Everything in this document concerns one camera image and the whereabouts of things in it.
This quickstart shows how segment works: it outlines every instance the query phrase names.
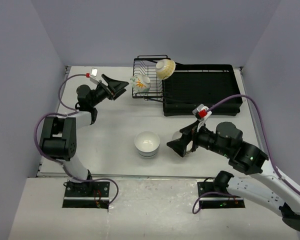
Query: bowl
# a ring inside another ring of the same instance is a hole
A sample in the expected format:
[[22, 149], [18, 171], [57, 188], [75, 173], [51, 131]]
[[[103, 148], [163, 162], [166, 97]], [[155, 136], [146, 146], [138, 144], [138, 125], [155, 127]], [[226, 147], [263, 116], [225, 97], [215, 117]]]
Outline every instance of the bowl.
[[150, 78], [147, 75], [135, 75], [130, 77], [132, 88], [136, 93], [147, 93], [151, 87]]
[[[176, 131], [176, 132], [172, 135], [171, 141], [177, 140], [177, 139], [179, 139], [179, 138], [181, 138], [181, 137], [182, 137], [182, 133], [179, 132], [179, 131]], [[191, 153], [192, 144], [193, 144], [193, 142], [191, 141], [191, 142], [186, 146], [186, 152], [185, 152], [185, 154]]]
[[141, 156], [150, 158], [159, 151], [160, 138], [152, 131], [143, 131], [135, 136], [134, 145]]
[[175, 61], [170, 59], [162, 59], [155, 65], [155, 73], [158, 79], [165, 80], [169, 78], [176, 69]]

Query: wall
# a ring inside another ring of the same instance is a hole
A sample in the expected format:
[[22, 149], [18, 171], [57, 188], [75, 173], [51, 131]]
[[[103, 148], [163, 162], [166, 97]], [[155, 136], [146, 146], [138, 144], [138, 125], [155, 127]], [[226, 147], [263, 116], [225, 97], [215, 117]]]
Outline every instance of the wall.
[[29, 0], [0, 0], [0, 240], [6, 240], [24, 184], [35, 176], [37, 119], [57, 104], [64, 66]]
[[300, 0], [281, 1], [243, 77], [278, 167], [300, 184]]
[[32, 0], [67, 65], [132, 66], [142, 54], [243, 66], [280, 0]]

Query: table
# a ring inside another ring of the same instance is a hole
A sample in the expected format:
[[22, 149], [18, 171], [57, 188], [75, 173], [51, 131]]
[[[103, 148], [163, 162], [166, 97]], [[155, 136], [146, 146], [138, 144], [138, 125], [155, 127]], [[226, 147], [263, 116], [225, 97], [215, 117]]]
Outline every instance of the table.
[[65, 181], [26, 181], [9, 240], [298, 239], [280, 217], [248, 200], [246, 208], [205, 209], [193, 215], [195, 179], [117, 179], [120, 193], [109, 212], [62, 208]]
[[[69, 76], [89, 73], [90, 66], [73, 66]], [[133, 74], [132, 67], [96, 67], [97, 77], [105, 74], [110, 78], [129, 81]], [[236, 80], [242, 94], [245, 93], [240, 70], [235, 69]], [[86, 77], [75, 77], [66, 83], [62, 101], [73, 107], [77, 102], [76, 89], [82, 84], [95, 88]], [[193, 123], [194, 116], [165, 117], [162, 103], [132, 98], [132, 89], [115, 101], [104, 100], [96, 106], [98, 116], [95, 124], [84, 127], [77, 132], [77, 154], [94, 176], [155, 176], [177, 178], [215, 177], [219, 171], [238, 173], [228, 165], [228, 160], [218, 154], [199, 148], [184, 158], [179, 157], [166, 146], [174, 132]], [[221, 122], [232, 122], [243, 131], [243, 139], [258, 145], [252, 117], [246, 99], [237, 116], [211, 116], [206, 125], [215, 131]], [[71, 111], [62, 105], [59, 113]], [[161, 145], [153, 159], [144, 159], [136, 153], [134, 137], [143, 131], [158, 133]], [[65, 176], [59, 165], [42, 159], [39, 176]]]

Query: black tray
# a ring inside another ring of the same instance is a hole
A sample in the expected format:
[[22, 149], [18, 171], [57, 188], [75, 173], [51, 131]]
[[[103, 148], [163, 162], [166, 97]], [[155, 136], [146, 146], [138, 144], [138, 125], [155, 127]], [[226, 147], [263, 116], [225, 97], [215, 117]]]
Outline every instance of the black tray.
[[[162, 82], [165, 116], [192, 115], [200, 104], [211, 107], [240, 94], [233, 67], [228, 64], [177, 64], [172, 76]], [[235, 116], [242, 103], [240, 97], [233, 98], [212, 114]]]

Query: bowl rim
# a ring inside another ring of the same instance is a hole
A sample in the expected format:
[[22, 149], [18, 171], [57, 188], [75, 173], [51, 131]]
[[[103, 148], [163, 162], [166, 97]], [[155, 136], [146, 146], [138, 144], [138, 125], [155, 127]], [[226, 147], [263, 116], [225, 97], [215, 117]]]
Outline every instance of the bowl rim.
[[[137, 137], [139, 137], [141, 134], [144, 134], [144, 133], [151, 133], [153, 134], [156, 138], [157, 138], [157, 146], [155, 146], [154, 149], [152, 150], [149, 150], [149, 151], [144, 151], [144, 150], [141, 150], [140, 148], [137, 147], [136, 145], [136, 140], [137, 140]], [[136, 147], [136, 149], [138, 149], [140, 152], [143, 152], [143, 153], [151, 153], [155, 150], [157, 150], [160, 146], [160, 137], [158, 136], [158, 134], [156, 134], [155, 132], [153, 131], [142, 131], [142, 132], [139, 132], [135, 137], [134, 137], [134, 146]]]

